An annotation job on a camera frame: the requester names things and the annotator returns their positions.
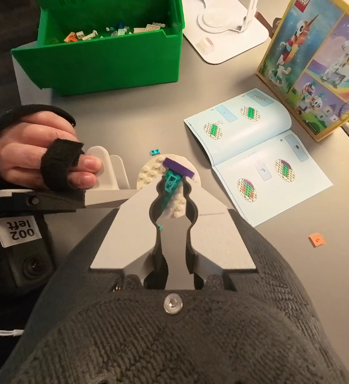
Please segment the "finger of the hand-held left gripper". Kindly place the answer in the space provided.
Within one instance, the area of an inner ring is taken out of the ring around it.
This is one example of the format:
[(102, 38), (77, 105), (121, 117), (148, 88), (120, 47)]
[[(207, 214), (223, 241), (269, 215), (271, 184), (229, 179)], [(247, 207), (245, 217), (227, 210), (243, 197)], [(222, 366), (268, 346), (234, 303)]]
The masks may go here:
[(118, 208), (138, 192), (136, 189), (89, 189), (85, 191), (85, 208)]

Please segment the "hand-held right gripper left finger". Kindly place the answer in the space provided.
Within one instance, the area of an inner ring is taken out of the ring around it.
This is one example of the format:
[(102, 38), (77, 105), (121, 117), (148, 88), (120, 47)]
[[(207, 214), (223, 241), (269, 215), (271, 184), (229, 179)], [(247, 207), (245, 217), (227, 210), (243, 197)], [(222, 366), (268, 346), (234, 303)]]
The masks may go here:
[(120, 206), (90, 265), (92, 271), (136, 275), (141, 283), (156, 275), (153, 283), (166, 283), (166, 260), (153, 209), (160, 200), (160, 182), (151, 181)]

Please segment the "round cream lego plate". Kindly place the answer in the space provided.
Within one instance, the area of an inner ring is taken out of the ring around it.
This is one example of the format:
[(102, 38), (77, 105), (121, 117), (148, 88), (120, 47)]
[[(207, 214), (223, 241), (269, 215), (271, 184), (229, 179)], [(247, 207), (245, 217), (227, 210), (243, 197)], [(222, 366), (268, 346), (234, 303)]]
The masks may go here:
[[(163, 162), (166, 158), (170, 158), (173, 161), (181, 164), (187, 169), (194, 172), (193, 180), (196, 183), (201, 184), (200, 176), (195, 166), (188, 161), (185, 157), (175, 155), (175, 154), (159, 154), (153, 156), (140, 170), (139, 176), (137, 178), (136, 188), (142, 189), (148, 185), (153, 179), (165, 175), (168, 168), (163, 165)], [(186, 199), (183, 194), (183, 182), (181, 181), (177, 186), (177, 189), (171, 196), (170, 201), (168, 202), (166, 208), (162, 212), (163, 218), (179, 218), (186, 214)]]

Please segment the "dark green lego plate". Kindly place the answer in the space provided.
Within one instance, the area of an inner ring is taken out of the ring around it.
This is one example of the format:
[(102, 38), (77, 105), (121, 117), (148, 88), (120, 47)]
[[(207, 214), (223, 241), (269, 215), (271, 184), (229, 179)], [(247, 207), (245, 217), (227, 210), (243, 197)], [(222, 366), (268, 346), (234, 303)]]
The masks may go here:
[(167, 205), (169, 204), (169, 202), (170, 202), (172, 196), (174, 195), (174, 193), (173, 194), (169, 194), (169, 193), (165, 192), (165, 190), (163, 190), (163, 195), (162, 195), (162, 199), (161, 199), (161, 210), (162, 210), (162, 212), (165, 211), (165, 209), (166, 209)]

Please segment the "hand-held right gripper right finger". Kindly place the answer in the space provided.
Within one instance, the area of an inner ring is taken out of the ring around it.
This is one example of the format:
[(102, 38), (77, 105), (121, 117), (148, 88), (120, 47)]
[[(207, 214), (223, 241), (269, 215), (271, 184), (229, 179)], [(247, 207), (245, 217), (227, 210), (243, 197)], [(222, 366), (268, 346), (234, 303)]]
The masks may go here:
[(187, 200), (186, 264), (197, 283), (230, 272), (256, 272), (255, 263), (228, 207), (194, 180), (183, 185)]

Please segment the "small clear lego piece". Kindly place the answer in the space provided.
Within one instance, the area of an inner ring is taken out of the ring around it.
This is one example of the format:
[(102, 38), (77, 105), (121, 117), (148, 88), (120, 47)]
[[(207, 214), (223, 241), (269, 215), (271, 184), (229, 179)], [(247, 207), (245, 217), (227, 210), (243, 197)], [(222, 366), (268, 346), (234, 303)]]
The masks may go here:
[(214, 52), (215, 45), (211, 39), (206, 36), (199, 42), (199, 48), (203, 55), (209, 55)]

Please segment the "purple lego brick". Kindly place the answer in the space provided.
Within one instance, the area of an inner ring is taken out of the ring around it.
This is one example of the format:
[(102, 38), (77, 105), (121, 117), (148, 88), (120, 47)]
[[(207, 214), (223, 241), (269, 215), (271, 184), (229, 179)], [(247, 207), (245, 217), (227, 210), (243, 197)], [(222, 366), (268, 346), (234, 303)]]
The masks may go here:
[(193, 171), (168, 157), (165, 158), (165, 160), (162, 162), (162, 165), (167, 169), (178, 173), (182, 177), (189, 177), (192, 179), (195, 175)]

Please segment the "pile of loose lego pieces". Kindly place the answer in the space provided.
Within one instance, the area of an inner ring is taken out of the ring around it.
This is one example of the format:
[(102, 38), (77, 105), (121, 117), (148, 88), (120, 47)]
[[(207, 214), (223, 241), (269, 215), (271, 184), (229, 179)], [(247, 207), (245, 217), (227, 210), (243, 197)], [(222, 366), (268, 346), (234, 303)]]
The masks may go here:
[(132, 34), (138, 34), (138, 33), (144, 33), (144, 32), (151, 32), (151, 31), (158, 31), (165, 29), (166, 24), (164, 23), (148, 23), (145, 27), (134, 27), (131, 29), (129, 26), (124, 25), (123, 23), (120, 23), (118, 25), (118, 28), (114, 27), (106, 27), (105, 32), (108, 33), (107, 35), (99, 35), (99, 33), (96, 30), (93, 30), (89, 34), (85, 34), (83, 31), (78, 32), (70, 32), (66, 38), (63, 40), (64, 43), (73, 43), (73, 42), (79, 42), (79, 41), (88, 41), (92, 40), (94, 38), (99, 37), (105, 38), (105, 37), (117, 37), (117, 36), (124, 36), (124, 35), (132, 35)]

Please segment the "wooden-top white tilting stand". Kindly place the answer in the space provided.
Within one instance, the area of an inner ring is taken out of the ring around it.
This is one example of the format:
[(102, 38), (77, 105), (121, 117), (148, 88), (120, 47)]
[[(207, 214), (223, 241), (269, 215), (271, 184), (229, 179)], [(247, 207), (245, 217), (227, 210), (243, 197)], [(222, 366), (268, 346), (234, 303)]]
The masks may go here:
[[(221, 64), (263, 44), (268, 36), (266, 27), (255, 18), (257, 0), (248, 7), (238, 0), (185, 0), (184, 36), (201, 58), (212, 65)], [(199, 42), (208, 36), (215, 45), (203, 55)]]

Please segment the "person's left hand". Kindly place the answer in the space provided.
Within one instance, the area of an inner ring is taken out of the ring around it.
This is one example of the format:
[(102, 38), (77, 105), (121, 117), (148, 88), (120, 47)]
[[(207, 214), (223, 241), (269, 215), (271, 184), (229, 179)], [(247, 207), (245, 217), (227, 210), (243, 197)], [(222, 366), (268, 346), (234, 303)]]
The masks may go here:
[(78, 142), (73, 125), (51, 111), (20, 119), (0, 133), (0, 181), (32, 190), (46, 190), (41, 160), (56, 139)]

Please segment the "light blue instruction booklet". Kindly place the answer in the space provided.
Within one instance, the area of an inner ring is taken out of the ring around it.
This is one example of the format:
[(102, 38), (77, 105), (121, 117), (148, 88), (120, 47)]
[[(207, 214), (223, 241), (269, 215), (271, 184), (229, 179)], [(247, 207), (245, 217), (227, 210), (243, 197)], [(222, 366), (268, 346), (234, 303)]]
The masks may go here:
[(184, 123), (240, 215), (253, 227), (333, 184), (291, 130), (291, 116), (259, 89)]

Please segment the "green plastic bin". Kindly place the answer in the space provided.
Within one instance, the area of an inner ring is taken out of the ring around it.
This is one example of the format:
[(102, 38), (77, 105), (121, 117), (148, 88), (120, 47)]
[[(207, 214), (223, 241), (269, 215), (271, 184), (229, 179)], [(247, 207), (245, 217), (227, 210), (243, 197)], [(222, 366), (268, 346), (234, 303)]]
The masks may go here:
[[(12, 50), (13, 57), (40, 89), (61, 96), (177, 82), (185, 19), (179, 0), (37, 1), (38, 37), (34, 46)], [(165, 29), (64, 43), (70, 32), (86, 35), (120, 23)]]

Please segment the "person's black clothing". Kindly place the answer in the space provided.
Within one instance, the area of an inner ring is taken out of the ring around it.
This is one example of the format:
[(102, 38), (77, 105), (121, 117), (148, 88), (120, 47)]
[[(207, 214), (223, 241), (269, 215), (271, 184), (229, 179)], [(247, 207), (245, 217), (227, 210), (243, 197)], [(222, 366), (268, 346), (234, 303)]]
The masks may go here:
[[(23, 296), (0, 300), (0, 330), (25, 329), (41, 292), (42, 290), (35, 290)], [(19, 336), (0, 336), (0, 368), (19, 338)]]

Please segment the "colourful lego set box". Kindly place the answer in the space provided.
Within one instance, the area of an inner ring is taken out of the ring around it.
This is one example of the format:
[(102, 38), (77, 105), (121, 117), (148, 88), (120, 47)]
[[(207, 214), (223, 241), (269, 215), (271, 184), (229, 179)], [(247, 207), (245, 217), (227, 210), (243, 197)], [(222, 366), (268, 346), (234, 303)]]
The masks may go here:
[(349, 121), (349, 0), (293, 0), (257, 75), (316, 141)]

